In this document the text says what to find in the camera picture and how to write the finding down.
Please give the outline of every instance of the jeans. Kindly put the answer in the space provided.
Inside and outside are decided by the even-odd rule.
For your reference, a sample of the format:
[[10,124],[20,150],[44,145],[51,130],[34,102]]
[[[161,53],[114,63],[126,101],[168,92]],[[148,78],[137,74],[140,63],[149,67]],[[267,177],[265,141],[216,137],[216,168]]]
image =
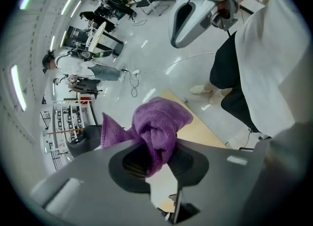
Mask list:
[[94,74],[94,77],[104,81],[117,81],[121,72],[120,70],[109,68],[103,65],[88,67]]

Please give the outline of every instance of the sneaker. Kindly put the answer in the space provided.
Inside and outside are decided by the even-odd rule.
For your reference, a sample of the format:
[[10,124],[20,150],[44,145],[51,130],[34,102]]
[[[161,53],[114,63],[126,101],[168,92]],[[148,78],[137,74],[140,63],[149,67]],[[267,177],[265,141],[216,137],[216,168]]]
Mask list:
[[225,96],[222,95],[221,90],[217,91],[210,99],[210,104],[218,104],[221,103]]
[[125,79],[125,72],[121,72],[121,74],[119,75],[119,78],[118,78],[118,81],[120,83],[124,82],[124,79]]
[[193,86],[191,89],[190,89],[190,92],[192,94],[202,94],[202,93],[210,93],[211,91],[206,91],[204,89],[204,85],[198,85],[198,86]]

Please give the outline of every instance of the glossy floor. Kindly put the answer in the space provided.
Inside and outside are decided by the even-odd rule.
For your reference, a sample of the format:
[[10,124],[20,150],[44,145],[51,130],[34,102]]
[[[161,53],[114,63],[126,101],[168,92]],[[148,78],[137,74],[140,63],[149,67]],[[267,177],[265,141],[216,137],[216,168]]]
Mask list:
[[[138,95],[135,98],[131,95],[129,74],[125,75],[123,83],[103,82],[103,92],[94,102],[98,123],[102,123],[102,112],[105,112],[127,129],[131,126],[134,110],[139,105],[168,89],[178,99],[187,101],[186,105],[223,143],[229,142],[227,146],[235,149],[244,146],[248,129],[242,122],[224,111],[220,104],[209,105],[205,94],[193,95],[189,92],[192,86],[204,85],[208,81],[215,52],[226,41],[228,34],[211,27],[189,46],[176,49],[169,42],[170,9],[160,17],[153,12],[147,16],[140,9],[136,11],[137,23],[132,24],[125,16],[112,32],[113,36],[124,42],[122,53],[116,59],[110,56],[100,59],[100,62],[116,68],[126,68],[130,72],[139,69]],[[248,13],[239,11],[238,21],[230,29],[230,33],[243,25],[248,17]],[[105,38],[103,43],[110,46],[112,42]],[[190,59],[168,67],[185,58]],[[256,136],[250,135],[250,140],[248,146],[252,147],[257,141]]]

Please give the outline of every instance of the towel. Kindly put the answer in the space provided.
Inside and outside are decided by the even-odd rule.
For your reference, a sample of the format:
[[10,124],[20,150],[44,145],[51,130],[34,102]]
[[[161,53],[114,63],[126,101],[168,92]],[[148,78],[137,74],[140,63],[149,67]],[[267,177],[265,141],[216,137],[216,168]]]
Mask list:
[[107,114],[102,115],[101,147],[107,148],[131,139],[144,141],[152,160],[147,177],[168,162],[174,150],[177,131],[193,120],[191,113],[182,105],[162,97],[155,97],[139,106],[127,131]]

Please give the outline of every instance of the wooden table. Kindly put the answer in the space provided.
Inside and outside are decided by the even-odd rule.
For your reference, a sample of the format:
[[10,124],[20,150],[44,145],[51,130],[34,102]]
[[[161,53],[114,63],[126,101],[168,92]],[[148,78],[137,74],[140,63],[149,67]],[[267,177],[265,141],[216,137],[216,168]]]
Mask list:
[[[92,32],[89,34],[87,41],[91,38],[92,38],[92,41],[90,42],[90,44],[86,43],[86,46],[88,46],[88,51],[90,51],[90,52],[93,52],[94,49],[97,47],[97,48],[104,50],[104,51],[112,51],[112,54],[117,57],[122,52],[123,47],[124,47],[124,43],[122,41],[118,40],[117,38],[109,35],[107,32],[105,32],[104,30],[105,30],[106,25],[107,25],[107,23],[103,22],[100,25],[100,27],[97,29],[97,31],[94,35],[92,34]],[[116,41],[117,45],[114,48],[109,48],[103,44],[100,44],[99,39],[100,39],[101,35],[104,35],[104,36],[109,37],[112,40]]]
[[[160,96],[179,103],[193,116],[193,121],[177,132],[178,138],[207,146],[226,148],[216,135],[171,92],[165,90]],[[153,194],[151,194],[153,204],[166,212],[174,211],[173,201],[168,196],[177,193],[177,180],[170,172],[166,164],[159,172],[146,179],[146,182],[153,188]]]
[[181,101],[179,101],[171,92],[169,92],[168,90],[165,90],[160,96],[179,103],[185,109],[187,109],[194,118],[190,124],[184,126],[182,129],[180,129],[177,132],[178,138],[195,142],[195,143],[200,143],[200,144],[207,145],[207,146],[226,148],[225,144],[223,144],[217,138],[217,136],[189,108],[187,108],[186,105],[184,105]]

